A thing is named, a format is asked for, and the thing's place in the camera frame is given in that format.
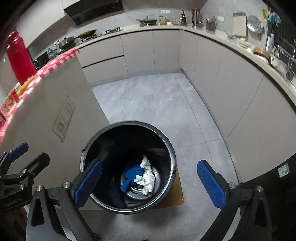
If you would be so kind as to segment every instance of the trash can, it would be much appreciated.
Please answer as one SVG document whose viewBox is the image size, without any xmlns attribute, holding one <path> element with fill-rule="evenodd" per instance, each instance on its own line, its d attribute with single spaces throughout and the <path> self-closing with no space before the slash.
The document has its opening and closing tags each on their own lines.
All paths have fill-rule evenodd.
<svg viewBox="0 0 296 241">
<path fill-rule="evenodd" d="M 120 186 L 126 180 L 127 164 L 142 160 L 144 155 L 155 176 L 153 191 L 144 195 L 143 186 L 135 184 L 122 192 Z M 172 144 L 156 127 L 139 121 L 115 123 L 97 133 L 82 151 L 81 171 L 94 159 L 102 162 L 103 172 L 91 198 L 102 208 L 118 214 L 150 209 L 165 197 L 175 179 L 176 155 Z"/>
</svg>

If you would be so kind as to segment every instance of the metal bolt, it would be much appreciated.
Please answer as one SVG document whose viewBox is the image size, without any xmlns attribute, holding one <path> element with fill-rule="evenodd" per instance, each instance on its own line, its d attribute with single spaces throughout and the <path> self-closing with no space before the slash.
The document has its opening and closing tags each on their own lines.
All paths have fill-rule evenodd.
<svg viewBox="0 0 296 241">
<path fill-rule="evenodd" d="M 263 187 L 261 187 L 261 186 L 257 186 L 256 188 L 257 188 L 257 191 L 258 192 L 262 192 L 263 191 Z"/>
<path fill-rule="evenodd" d="M 68 187 L 70 187 L 71 186 L 71 183 L 70 182 L 65 182 L 64 184 L 63 184 L 63 188 L 68 188 Z"/>
<path fill-rule="evenodd" d="M 37 191 L 41 191 L 42 188 L 43 188 L 43 186 L 42 186 L 42 185 L 39 185 L 39 186 L 36 187 L 36 190 L 37 190 Z"/>
<path fill-rule="evenodd" d="M 228 185 L 231 189 L 235 189 L 237 187 L 235 183 L 229 183 Z"/>
</svg>

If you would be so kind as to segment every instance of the white cutting board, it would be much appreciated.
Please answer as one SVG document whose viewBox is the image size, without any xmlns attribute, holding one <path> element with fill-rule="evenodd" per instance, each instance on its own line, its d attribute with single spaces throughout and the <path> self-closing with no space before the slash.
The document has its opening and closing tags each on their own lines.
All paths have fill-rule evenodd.
<svg viewBox="0 0 296 241">
<path fill-rule="evenodd" d="M 238 37 L 247 36 L 247 16 L 233 14 L 233 35 Z"/>
</svg>

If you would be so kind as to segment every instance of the crumpled paper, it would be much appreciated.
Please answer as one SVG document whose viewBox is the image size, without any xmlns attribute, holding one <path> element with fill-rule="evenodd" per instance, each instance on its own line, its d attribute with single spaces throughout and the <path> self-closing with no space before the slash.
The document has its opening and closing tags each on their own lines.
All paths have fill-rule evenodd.
<svg viewBox="0 0 296 241">
<path fill-rule="evenodd" d="M 140 167 L 144 168 L 143 176 L 136 175 L 134 180 L 135 183 L 143 185 L 142 193 L 147 195 L 149 192 L 152 192 L 155 184 L 155 176 L 151 169 L 150 162 L 146 156 L 143 156 L 142 163 Z"/>
</svg>

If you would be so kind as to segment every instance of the red bottle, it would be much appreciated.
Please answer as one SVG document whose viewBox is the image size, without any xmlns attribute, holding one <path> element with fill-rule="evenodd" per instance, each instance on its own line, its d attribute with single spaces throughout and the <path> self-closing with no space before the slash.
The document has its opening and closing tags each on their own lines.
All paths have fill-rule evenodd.
<svg viewBox="0 0 296 241">
<path fill-rule="evenodd" d="M 17 81 L 23 83 L 32 75 L 36 74 L 36 69 L 31 61 L 29 53 L 25 47 L 24 41 L 17 31 L 12 32 L 7 40 L 7 55 L 11 68 L 17 78 Z"/>
</svg>

